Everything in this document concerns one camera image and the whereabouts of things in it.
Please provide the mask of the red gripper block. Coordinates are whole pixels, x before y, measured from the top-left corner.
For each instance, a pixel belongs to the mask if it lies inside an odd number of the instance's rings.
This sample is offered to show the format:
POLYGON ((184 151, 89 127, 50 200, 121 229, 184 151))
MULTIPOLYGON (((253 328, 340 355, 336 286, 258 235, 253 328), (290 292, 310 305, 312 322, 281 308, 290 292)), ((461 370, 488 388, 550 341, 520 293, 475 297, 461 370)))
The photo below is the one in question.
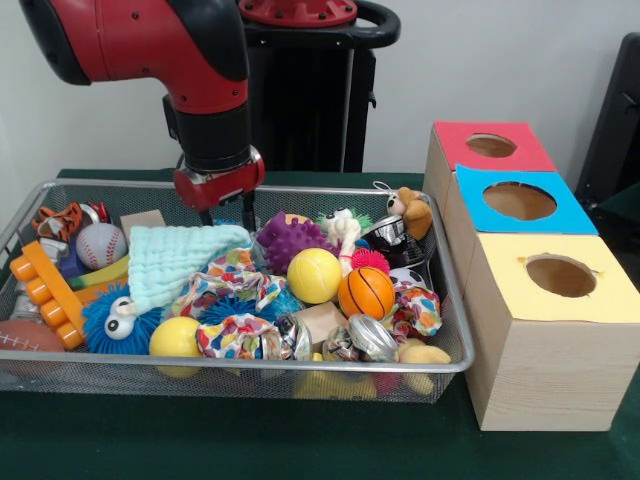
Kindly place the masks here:
POLYGON ((255 193, 265 178, 265 164, 256 148, 250 149, 249 160, 238 168, 221 173, 197 173, 186 165, 173 173, 178 195, 186 206, 199 213, 203 226, 213 226, 209 209, 242 196, 242 224, 256 231, 255 193))

